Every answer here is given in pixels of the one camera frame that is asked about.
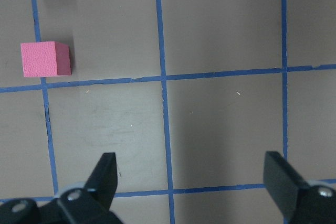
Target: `silver screw head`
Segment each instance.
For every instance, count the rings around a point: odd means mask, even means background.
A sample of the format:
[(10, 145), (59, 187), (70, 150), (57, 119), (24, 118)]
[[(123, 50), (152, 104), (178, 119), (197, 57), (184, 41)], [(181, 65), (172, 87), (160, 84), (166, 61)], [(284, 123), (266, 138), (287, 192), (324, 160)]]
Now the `silver screw head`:
[(330, 188), (328, 187), (320, 187), (319, 190), (318, 190), (319, 194), (323, 197), (332, 197), (333, 195), (333, 192)]
[(76, 199), (78, 199), (80, 197), (80, 195), (81, 195), (81, 190), (77, 189), (77, 190), (69, 193), (68, 200), (70, 200), (70, 201), (76, 200)]
[(20, 203), (16, 204), (14, 207), (12, 207), (12, 212), (20, 212), (22, 210), (24, 210), (27, 206), (27, 202), (26, 201), (20, 201)]

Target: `pink cube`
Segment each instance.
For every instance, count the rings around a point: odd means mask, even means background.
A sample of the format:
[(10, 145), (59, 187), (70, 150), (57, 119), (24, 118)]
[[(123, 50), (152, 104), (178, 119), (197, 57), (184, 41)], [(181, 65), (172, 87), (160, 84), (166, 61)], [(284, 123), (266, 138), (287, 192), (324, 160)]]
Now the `pink cube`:
[(21, 43), (24, 77), (70, 76), (69, 46), (55, 42)]

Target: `blue grid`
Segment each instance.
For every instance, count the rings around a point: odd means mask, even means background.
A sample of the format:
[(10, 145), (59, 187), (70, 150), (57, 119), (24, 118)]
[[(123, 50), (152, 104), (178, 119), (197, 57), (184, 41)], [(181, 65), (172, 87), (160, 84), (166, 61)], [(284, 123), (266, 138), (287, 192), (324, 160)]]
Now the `blue grid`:
[[(33, 10), (34, 18), (34, 31), (35, 39), (37, 42), (41, 41), (37, 1), (31, 0), (31, 6)], [(117, 78), (117, 79), (104, 79), (104, 80), (88, 80), (88, 81), (73, 81), (73, 82), (56, 82), (47, 83), (46, 78), (41, 78), (41, 84), (19, 86), (19, 87), (4, 87), (0, 88), (0, 93), (9, 92), (22, 92), (30, 90), (41, 90), (43, 93), (46, 129), (48, 135), (48, 151), (50, 157), (51, 174), (53, 178), (54, 193), (58, 191), (56, 162), (54, 155), (54, 147), (52, 143), (51, 123), (49, 118), (49, 101), (48, 101), (48, 89), (63, 88), (63, 87), (77, 87), (77, 86), (90, 86), (94, 84), (117, 84), (117, 83), (137, 83), (137, 82), (152, 82), (160, 81), (162, 85), (162, 98), (163, 98), (163, 119), (164, 119), (164, 136), (165, 136), (165, 148), (166, 148), (166, 165), (167, 165), (167, 190), (153, 190), (153, 191), (133, 191), (127, 193), (116, 193), (115, 197), (136, 197), (136, 196), (154, 196), (154, 195), (168, 195), (169, 197), (169, 210), (170, 210), (170, 223), (175, 224), (174, 214), (174, 195), (175, 194), (193, 194), (193, 193), (205, 193), (214, 191), (228, 191), (228, 190), (246, 190), (246, 189), (260, 189), (264, 188), (263, 184), (245, 184), (235, 186), (216, 186), (216, 187), (203, 187), (203, 188), (187, 188), (187, 189), (174, 189), (173, 176), (172, 176), (172, 161), (171, 161), (171, 147), (170, 147), (170, 132), (169, 132), (169, 117), (168, 117), (168, 100), (167, 100), (167, 81), (172, 80), (187, 80), (187, 79), (203, 79), (203, 78), (219, 78), (228, 76), (245, 76), (255, 74), (282, 74), (282, 123), (283, 123), (283, 154), (287, 158), (288, 137), (287, 137), (287, 74), (289, 72), (299, 71), (319, 71), (319, 70), (331, 70), (336, 69), (336, 64), (320, 65), (318, 67), (313, 66), (287, 66), (287, 0), (281, 0), (281, 26), (282, 26), (282, 68), (268, 68), (268, 69), (247, 69), (247, 70), (233, 70), (233, 71), (220, 71), (220, 72), (207, 72), (207, 73), (191, 73), (191, 74), (175, 74), (167, 75), (165, 67), (165, 51), (164, 51), (164, 37), (163, 37), (163, 17), (162, 17), (162, 5), (161, 0), (156, 0), (156, 12), (157, 12), (157, 26), (159, 32), (159, 50), (160, 50), (160, 76), (149, 76), (142, 78)], [(335, 184), (336, 179), (324, 179), (323, 182)], [(36, 201), (50, 201), (53, 197), (35, 197)], [(2, 202), (6, 202), (11, 199), (0, 199)]]

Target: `gray floor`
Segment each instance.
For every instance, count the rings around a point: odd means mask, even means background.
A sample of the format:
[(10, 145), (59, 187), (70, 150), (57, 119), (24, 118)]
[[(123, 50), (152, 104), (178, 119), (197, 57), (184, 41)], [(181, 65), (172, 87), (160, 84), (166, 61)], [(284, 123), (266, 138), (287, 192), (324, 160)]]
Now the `gray floor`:
[[(103, 152), (129, 224), (283, 223), (267, 150), (336, 182), (336, 0), (286, 0), (287, 25), (281, 0), (37, 0), (38, 22), (31, 0), (0, 3), (0, 201), (42, 204)], [(36, 31), (70, 46), (71, 77), (23, 78)]]

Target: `cube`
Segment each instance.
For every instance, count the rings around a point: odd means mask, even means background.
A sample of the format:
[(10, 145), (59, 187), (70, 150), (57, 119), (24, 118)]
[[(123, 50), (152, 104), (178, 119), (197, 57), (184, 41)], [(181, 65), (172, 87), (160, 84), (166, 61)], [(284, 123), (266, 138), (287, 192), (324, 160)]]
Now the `cube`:
[(69, 46), (55, 42), (21, 43), (24, 77), (70, 76)]

